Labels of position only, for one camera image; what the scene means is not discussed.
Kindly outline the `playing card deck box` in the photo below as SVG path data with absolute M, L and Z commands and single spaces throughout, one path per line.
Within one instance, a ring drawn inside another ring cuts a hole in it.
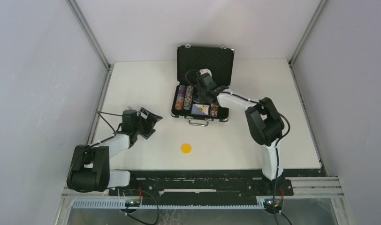
M 203 104 L 193 104 L 191 106 L 191 114 L 192 115 L 201 115 L 201 116 L 208 116 L 209 115 L 209 105 L 203 105 Z

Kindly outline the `black poker set case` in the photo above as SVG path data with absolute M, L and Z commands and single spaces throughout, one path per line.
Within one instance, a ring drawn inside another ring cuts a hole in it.
M 229 109 L 220 106 L 218 94 L 229 88 L 235 51 L 225 46 L 179 45 L 176 49 L 177 85 L 171 116 L 190 125 L 204 121 L 227 122 Z

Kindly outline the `yellow round button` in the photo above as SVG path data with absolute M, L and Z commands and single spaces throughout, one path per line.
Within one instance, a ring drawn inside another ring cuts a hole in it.
M 189 154 L 192 152 L 192 146 L 188 143 L 184 143 L 182 146 L 181 146 L 181 152 L 183 154 Z

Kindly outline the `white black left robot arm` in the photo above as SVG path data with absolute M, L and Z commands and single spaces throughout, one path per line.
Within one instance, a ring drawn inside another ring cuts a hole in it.
M 79 193 L 103 192 L 120 187 L 126 195 L 135 194 L 138 182 L 130 178 L 129 171 L 112 169 L 110 158 L 133 147 L 139 136 L 148 139 L 162 118 L 142 107 L 139 110 L 123 111 L 121 123 L 109 137 L 91 145 L 80 144 L 74 148 L 67 187 Z

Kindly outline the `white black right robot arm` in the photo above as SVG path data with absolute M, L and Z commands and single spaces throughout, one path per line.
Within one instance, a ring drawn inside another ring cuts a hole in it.
M 282 131 L 290 129 L 289 121 L 277 111 L 272 100 L 265 97 L 251 100 L 234 93 L 228 85 L 219 85 L 207 68 L 189 70 L 184 79 L 187 85 L 179 85 L 174 102 L 174 117 L 189 121 L 224 121 L 229 110 L 245 114 L 252 139 L 261 147 L 263 167 L 263 190 L 275 195 L 281 190 L 283 168 L 280 162 L 279 143 L 286 136 Z

